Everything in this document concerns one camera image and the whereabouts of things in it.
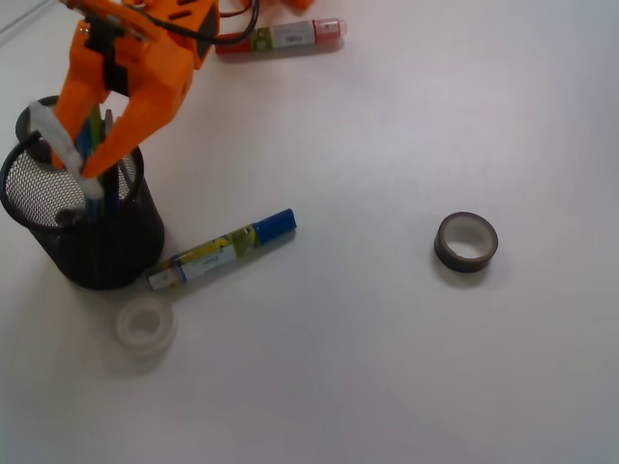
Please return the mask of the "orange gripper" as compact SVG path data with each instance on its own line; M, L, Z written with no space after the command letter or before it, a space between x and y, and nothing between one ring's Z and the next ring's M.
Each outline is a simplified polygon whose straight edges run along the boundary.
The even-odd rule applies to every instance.
M95 178L175 117L216 37L217 1L66 1L83 15L55 115L74 141L110 93L129 98L82 174Z

